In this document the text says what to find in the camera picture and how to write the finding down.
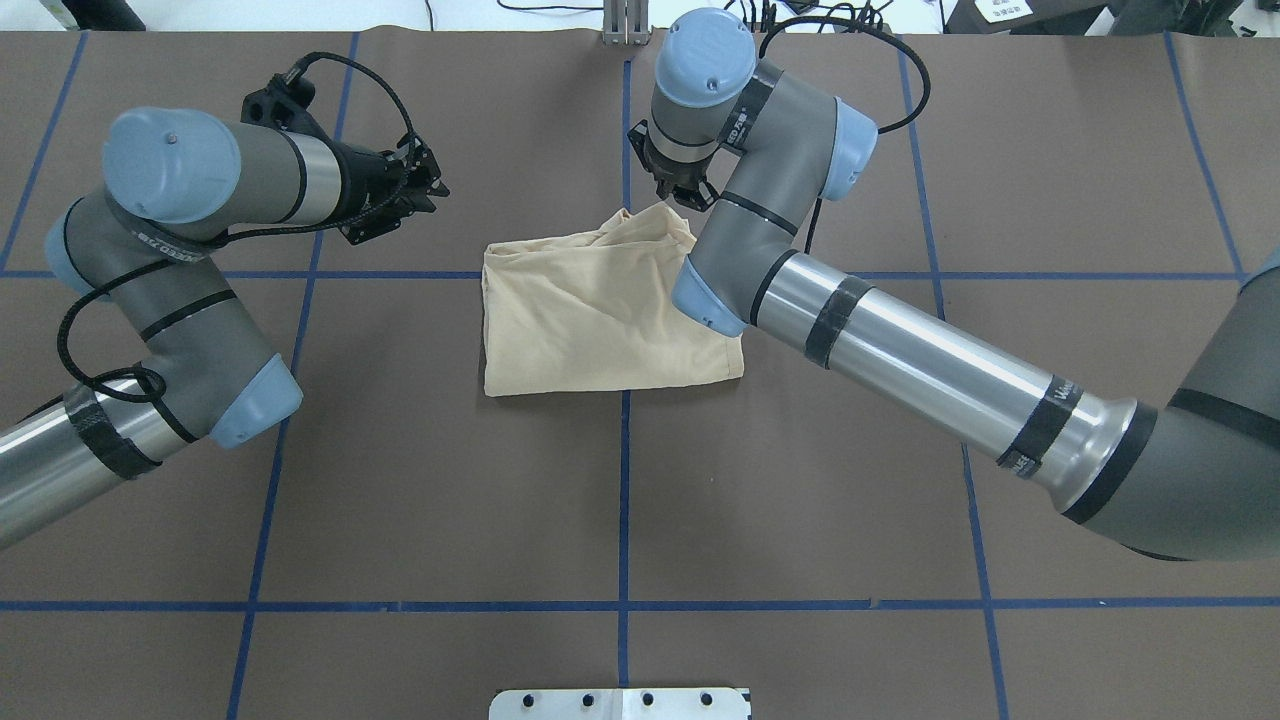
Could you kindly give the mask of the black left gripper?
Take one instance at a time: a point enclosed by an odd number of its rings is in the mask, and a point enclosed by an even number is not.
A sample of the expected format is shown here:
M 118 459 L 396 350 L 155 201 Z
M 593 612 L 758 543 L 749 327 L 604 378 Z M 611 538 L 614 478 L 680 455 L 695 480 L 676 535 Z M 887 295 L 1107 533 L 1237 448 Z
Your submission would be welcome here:
M 385 151 L 343 143 L 340 160 L 339 231 L 353 246 L 398 229 L 417 211 L 435 211 L 435 200 L 451 195 L 433 150 L 421 140 L 401 140 Z

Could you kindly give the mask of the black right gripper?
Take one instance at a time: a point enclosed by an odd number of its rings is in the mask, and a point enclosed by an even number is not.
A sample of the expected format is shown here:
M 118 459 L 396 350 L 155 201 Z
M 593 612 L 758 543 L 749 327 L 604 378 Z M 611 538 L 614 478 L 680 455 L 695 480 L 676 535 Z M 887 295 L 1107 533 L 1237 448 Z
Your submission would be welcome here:
M 695 211 L 708 211 L 721 196 L 708 179 L 708 168 L 718 143 L 677 142 L 655 120 L 648 120 L 648 133 L 646 155 L 652 164 L 648 173 L 655 181 L 657 196 L 673 199 Z

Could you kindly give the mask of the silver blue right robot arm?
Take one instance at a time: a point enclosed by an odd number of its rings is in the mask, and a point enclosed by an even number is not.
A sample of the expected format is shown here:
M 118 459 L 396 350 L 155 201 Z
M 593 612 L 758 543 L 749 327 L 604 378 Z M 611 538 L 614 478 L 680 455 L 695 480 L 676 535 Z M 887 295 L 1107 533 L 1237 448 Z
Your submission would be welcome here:
M 754 325 L 1042 487 L 1066 519 L 1171 561 L 1279 548 L 1277 258 L 1242 286 L 1166 407 L 1105 400 L 794 247 L 883 133 L 788 76 L 718 6 L 678 17 L 628 141 L 662 199 L 707 211 L 672 304 L 730 338 Z

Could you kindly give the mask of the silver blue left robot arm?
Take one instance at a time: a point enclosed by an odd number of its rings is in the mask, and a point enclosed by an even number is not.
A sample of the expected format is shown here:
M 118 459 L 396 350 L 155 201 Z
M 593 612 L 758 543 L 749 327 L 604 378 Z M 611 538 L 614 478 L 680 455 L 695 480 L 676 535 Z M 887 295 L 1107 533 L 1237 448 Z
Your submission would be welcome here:
M 102 173 L 45 241 L 79 295 L 56 336 L 76 383 L 3 434 L 4 547 L 202 438 L 234 448 L 298 410 L 287 361 L 212 260 L 237 225 L 362 243 L 449 193 L 413 129 L 364 149 L 288 100 L 250 99 L 237 122 L 132 109 L 110 127 Z

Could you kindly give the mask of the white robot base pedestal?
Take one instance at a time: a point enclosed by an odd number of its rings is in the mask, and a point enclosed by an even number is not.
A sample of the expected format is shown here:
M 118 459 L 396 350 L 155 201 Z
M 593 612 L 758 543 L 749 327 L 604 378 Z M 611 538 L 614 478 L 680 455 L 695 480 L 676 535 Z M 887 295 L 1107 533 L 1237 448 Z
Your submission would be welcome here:
M 502 691 L 489 719 L 751 719 L 750 692 L 732 687 Z

